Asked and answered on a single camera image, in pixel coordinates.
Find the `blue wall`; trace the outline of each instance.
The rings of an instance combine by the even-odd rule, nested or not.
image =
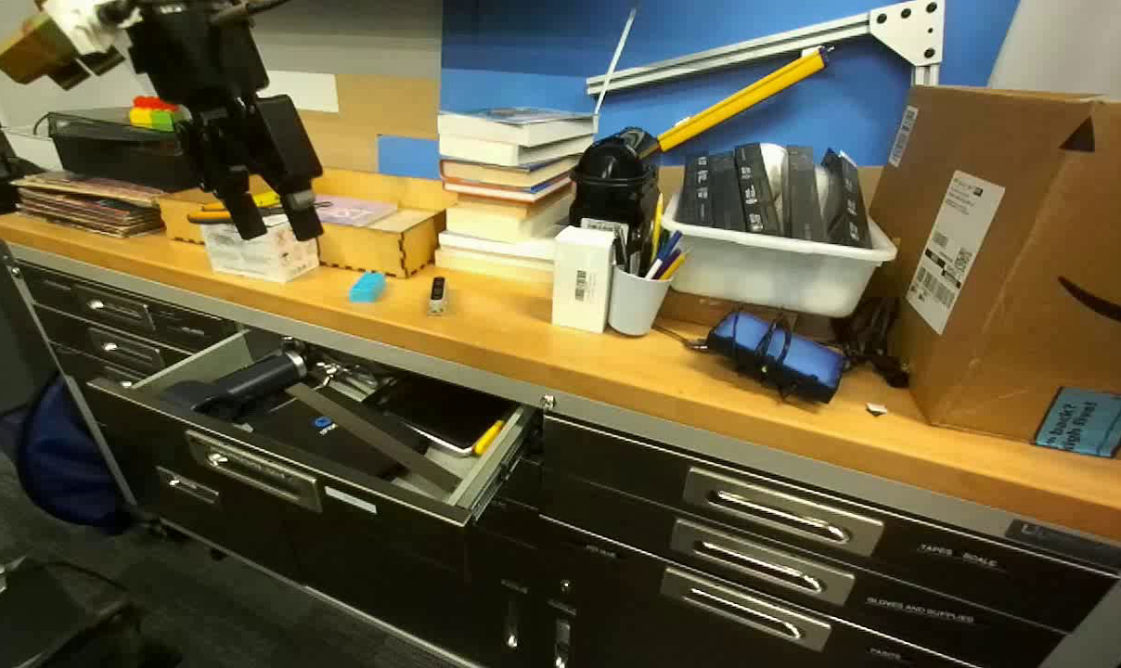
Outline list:
[[[687,57],[728,42],[828,22],[880,7],[876,0],[641,0],[621,68]],[[952,0],[943,84],[985,84],[1016,0]],[[447,0],[441,37],[441,107],[590,107],[584,94],[600,75],[630,0]],[[744,87],[777,60],[610,94],[600,128],[667,128],[674,118]],[[681,153],[716,153],[740,139],[780,139],[844,149],[859,162],[883,162],[908,68],[876,42],[848,42],[828,71],[804,84],[740,116],[734,123],[692,139]]]

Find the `white box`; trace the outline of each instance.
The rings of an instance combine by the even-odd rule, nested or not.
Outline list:
[[[674,217],[666,217],[666,226],[684,233],[681,247],[687,253],[671,289],[831,319],[851,316],[874,269],[898,253],[876,224],[869,224],[874,247],[684,226]]]
[[[614,228],[563,226],[552,247],[552,321],[606,329],[614,282]]]
[[[218,274],[293,282],[318,267],[314,240],[297,240],[285,214],[262,214],[266,233],[240,238],[239,226],[199,226],[205,253]]]

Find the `floor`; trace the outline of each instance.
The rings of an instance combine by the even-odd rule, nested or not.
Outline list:
[[[218,559],[198,543],[174,543],[150,530],[103,536],[67,527],[33,509],[4,454],[0,430],[0,554],[79,564],[56,567],[79,596],[111,592],[144,608],[144,639],[167,665],[184,668],[447,668],[452,660],[343,612],[297,586],[285,586],[239,559]]]

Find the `open drawer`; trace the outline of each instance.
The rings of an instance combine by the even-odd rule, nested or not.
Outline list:
[[[516,408],[481,455],[428,447],[423,459],[457,480],[452,488],[438,488],[423,473],[377,480],[368,471],[368,441],[349,441],[358,445],[354,465],[354,447],[324,454],[307,441],[250,434],[240,424],[171,402],[178,383],[213,383],[272,353],[273,340],[262,336],[261,346],[254,332],[235,332],[134,384],[90,383],[93,415],[118,467],[139,471],[131,473],[139,501],[246,555],[282,543],[288,554],[272,555],[285,564],[282,570],[328,570],[328,559],[358,559],[354,549],[360,555],[402,549],[441,567],[464,567],[460,530],[516,459],[532,408]]]

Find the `workbench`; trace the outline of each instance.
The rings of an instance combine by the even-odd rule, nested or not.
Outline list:
[[[376,304],[349,304],[358,282],[349,269],[314,269],[288,285],[246,282],[213,274],[205,247],[161,233],[109,238],[4,214],[0,240],[15,267],[79,274],[501,393],[561,425],[572,420],[671,455],[777,473],[996,543],[1025,545],[1020,533],[1043,533],[1025,549],[1054,559],[1076,559],[1080,543],[1088,554],[1121,554],[1121,459],[928,425],[908,393],[874,371],[851,371],[831,403],[793,403],[661,329],[647,336],[561,329],[533,285],[449,274],[449,304],[432,316],[432,269],[387,282]],[[1121,564],[1111,580],[1119,586],[1070,631],[1050,665],[1121,656]]]

